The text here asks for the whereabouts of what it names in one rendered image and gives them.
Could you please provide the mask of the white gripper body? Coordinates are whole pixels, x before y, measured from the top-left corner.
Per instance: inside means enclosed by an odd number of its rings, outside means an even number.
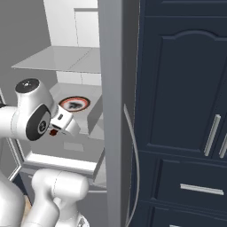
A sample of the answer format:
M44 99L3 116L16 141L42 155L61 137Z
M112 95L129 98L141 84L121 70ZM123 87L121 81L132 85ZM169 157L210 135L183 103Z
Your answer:
M80 132L81 128L78 125L77 121L75 119L72 119L67 127L65 129L62 130L62 133L71 137L76 137L79 132Z

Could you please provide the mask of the white ledged fridge shelf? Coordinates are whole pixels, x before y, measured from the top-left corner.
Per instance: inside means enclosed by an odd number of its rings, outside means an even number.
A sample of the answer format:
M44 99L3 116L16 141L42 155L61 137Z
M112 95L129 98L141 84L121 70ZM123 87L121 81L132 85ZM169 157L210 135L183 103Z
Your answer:
M26 164L73 171L94 180L104 156L104 148L83 152L62 148L37 150L33 148L24 158Z

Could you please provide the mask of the grey fridge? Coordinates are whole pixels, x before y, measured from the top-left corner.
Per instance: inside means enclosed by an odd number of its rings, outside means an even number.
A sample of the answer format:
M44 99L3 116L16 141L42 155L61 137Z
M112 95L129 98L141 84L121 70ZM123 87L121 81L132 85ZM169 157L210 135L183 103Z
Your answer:
M22 60L50 46L99 48L98 0L0 0L0 104L16 106L16 85L28 78L40 80L47 90L57 83L94 85L102 88L102 76L41 69L13 68ZM89 135L76 137L50 131L36 141L16 139L23 159L22 167L32 174L43 168L25 163L24 156L33 148L88 151L105 149L104 114L102 113ZM77 209L90 227L108 227L106 186L106 151L94 180L88 178L89 190L83 200L76 202ZM127 221L135 197L130 193Z

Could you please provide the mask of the orange rimmed round bowl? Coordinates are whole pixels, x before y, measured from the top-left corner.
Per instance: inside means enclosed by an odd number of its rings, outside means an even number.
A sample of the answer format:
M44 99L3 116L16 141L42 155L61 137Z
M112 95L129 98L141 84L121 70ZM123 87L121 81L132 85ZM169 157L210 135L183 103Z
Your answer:
M86 97L74 96L64 98L59 105L71 113L81 112L90 106L90 100Z

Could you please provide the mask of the tall navy cupboard door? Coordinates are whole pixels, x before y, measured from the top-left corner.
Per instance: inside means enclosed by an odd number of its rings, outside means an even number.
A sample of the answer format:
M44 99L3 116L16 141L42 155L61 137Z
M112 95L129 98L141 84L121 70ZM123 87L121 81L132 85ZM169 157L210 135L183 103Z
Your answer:
M146 16L137 97L140 151L203 158L223 123L227 17Z

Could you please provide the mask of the navy drawer front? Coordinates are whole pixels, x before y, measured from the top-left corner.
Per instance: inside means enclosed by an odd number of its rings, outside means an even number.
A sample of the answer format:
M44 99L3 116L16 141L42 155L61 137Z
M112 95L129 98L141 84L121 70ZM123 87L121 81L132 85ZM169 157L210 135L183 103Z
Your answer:
M147 227L227 227L227 217L153 207Z
M182 190L180 184L221 189L224 195ZM227 168L199 162L161 160L154 198L187 207L227 212Z

